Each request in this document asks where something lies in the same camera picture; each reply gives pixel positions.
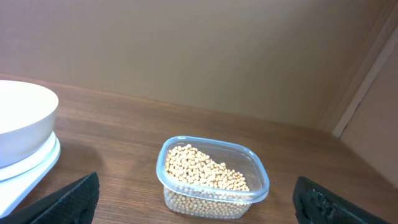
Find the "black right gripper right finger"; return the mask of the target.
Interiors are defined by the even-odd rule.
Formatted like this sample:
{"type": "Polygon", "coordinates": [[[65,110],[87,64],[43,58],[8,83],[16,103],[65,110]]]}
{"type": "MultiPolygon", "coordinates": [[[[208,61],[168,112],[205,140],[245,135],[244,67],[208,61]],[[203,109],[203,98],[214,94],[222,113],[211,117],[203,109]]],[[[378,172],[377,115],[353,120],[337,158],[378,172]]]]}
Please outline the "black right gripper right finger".
{"type": "Polygon", "coordinates": [[[389,224],[306,177],[298,178],[292,199],[299,224],[389,224]]]}

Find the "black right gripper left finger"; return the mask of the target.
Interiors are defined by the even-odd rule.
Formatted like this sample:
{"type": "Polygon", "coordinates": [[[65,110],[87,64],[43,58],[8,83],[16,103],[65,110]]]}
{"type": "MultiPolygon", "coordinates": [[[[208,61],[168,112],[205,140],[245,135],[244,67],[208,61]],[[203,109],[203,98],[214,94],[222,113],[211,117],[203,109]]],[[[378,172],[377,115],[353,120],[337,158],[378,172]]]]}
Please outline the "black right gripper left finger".
{"type": "Polygon", "coordinates": [[[90,224],[100,196],[100,183],[92,172],[36,201],[1,224],[90,224]]]}

